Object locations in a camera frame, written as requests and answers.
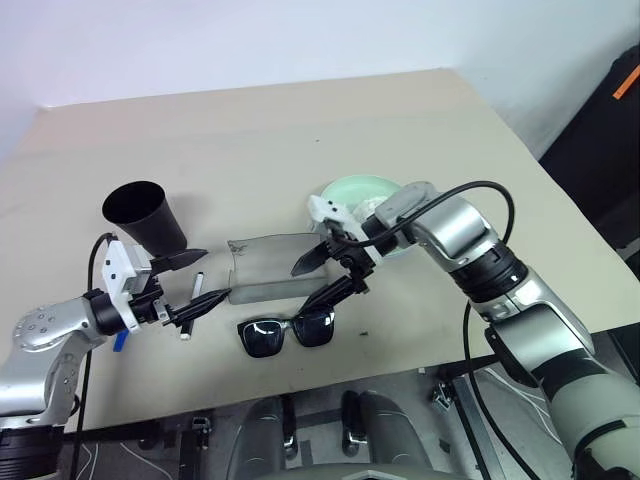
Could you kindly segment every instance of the white table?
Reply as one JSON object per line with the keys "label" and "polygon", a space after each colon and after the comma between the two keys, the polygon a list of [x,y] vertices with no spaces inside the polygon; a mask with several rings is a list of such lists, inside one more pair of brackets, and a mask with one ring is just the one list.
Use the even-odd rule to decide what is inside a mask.
{"label": "white table", "polygon": [[[227,285],[226,240],[304,231],[308,195],[356,173],[442,190],[503,183],[517,205],[512,248],[587,327],[638,320],[640,288],[627,267],[468,85],[435,70],[43,111],[0,169],[0,359],[24,312],[83,293],[90,247],[112,229],[100,207],[115,187],[160,183],[190,246],[210,250],[192,268],[163,275],[169,300],[180,303],[198,270],[205,290]],[[504,229],[497,195],[466,196]],[[335,338],[318,349],[288,335],[279,355],[256,360],[236,332],[247,317],[294,312],[303,299],[225,303],[196,322],[190,342],[155,324],[130,336],[122,353],[107,344],[95,352],[86,427],[462,358],[464,296],[424,252],[389,260],[368,283],[368,295],[338,307]],[[474,317],[475,354],[488,352],[484,327]]]}

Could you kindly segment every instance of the white wall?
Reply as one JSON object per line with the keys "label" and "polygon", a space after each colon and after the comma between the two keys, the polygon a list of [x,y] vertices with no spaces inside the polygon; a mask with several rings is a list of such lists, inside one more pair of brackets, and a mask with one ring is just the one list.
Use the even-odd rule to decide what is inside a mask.
{"label": "white wall", "polygon": [[454,67],[539,157],[638,0],[4,0],[0,155],[34,106]]}

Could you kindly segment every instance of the sunglasses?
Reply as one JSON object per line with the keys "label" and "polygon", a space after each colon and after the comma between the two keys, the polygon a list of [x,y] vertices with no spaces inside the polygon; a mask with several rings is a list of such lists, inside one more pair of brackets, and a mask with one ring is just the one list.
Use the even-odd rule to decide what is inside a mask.
{"label": "sunglasses", "polygon": [[282,350],[284,332],[293,330],[305,347],[319,347],[333,338],[333,309],[318,309],[293,318],[261,317],[238,325],[242,345],[253,358],[271,357]]}

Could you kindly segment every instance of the black cup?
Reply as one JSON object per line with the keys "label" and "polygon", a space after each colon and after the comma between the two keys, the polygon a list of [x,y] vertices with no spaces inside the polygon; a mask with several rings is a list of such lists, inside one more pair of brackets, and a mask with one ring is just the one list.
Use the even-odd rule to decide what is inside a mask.
{"label": "black cup", "polygon": [[164,190],[156,183],[132,182],[114,190],[102,204],[102,215],[155,257],[187,248]]}

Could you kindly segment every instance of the marker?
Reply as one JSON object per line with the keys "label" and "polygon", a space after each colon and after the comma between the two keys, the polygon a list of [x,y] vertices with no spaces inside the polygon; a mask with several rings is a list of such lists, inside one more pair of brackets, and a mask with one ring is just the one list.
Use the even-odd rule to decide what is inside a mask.
{"label": "marker", "polygon": [[[203,281],[204,273],[198,272],[193,282],[193,292],[191,293],[191,300],[200,296]],[[191,332],[193,332],[193,320],[182,324],[182,328],[180,329],[180,340],[191,340]]]}

